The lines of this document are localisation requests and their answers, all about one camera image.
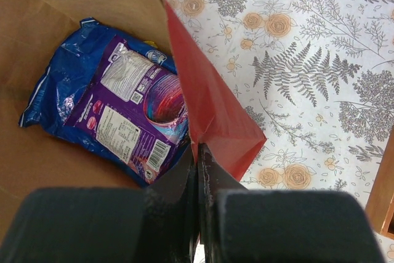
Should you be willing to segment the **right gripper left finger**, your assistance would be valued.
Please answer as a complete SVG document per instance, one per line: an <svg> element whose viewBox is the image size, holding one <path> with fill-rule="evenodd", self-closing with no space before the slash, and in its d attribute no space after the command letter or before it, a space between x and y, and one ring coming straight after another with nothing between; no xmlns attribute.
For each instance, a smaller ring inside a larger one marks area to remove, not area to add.
<svg viewBox="0 0 394 263"><path fill-rule="evenodd" d="M192 262L196 168L190 149L143 189L51 187L30 193L1 244L2 262Z"/></svg>

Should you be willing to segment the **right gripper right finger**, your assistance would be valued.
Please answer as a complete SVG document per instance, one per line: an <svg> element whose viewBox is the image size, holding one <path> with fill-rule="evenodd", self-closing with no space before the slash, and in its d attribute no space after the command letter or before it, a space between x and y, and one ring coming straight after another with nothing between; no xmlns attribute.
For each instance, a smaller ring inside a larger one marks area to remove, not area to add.
<svg viewBox="0 0 394 263"><path fill-rule="evenodd" d="M202 144L200 242L206 262L383 262L363 208L335 190L249 190Z"/></svg>

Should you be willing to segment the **red brown paper bag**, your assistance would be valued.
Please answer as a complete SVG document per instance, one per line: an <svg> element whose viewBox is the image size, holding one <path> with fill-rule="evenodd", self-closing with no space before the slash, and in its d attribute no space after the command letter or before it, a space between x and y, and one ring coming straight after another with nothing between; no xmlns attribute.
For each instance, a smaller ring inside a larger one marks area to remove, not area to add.
<svg viewBox="0 0 394 263"><path fill-rule="evenodd" d="M1 0L1 234L40 187L139 187L110 144L65 126L113 35L174 55L190 112L191 146L205 143L240 179L266 138L202 53L167 0Z"/></svg>

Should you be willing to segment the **purple snack packet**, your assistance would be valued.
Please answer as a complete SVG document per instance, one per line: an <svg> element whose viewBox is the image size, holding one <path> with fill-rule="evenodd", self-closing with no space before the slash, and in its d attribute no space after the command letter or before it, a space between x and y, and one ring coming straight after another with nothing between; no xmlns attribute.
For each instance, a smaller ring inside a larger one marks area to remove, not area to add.
<svg viewBox="0 0 394 263"><path fill-rule="evenodd" d="M183 144L188 114L177 75L115 36L65 125L90 136L152 184Z"/></svg>

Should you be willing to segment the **blue chips bag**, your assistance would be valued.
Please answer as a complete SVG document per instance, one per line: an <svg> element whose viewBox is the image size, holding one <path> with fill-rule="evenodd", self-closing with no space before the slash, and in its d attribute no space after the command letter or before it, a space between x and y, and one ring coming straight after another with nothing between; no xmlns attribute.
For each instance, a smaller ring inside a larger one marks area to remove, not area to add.
<svg viewBox="0 0 394 263"><path fill-rule="evenodd" d="M45 73L34 88L28 105L20 117L19 125L29 127L38 124L47 133L80 145L91 153L116 163L136 182L145 186L149 184L126 164L106 152L104 147L90 136L75 127L65 125L65 121L90 84L105 48L115 36L125 39L131 50L177 75L175 62L171 56L94 18L85 18L81 21L79 29L67 37L55 51ZM179 160L187 144L186 135L168 170Z"/></svg>

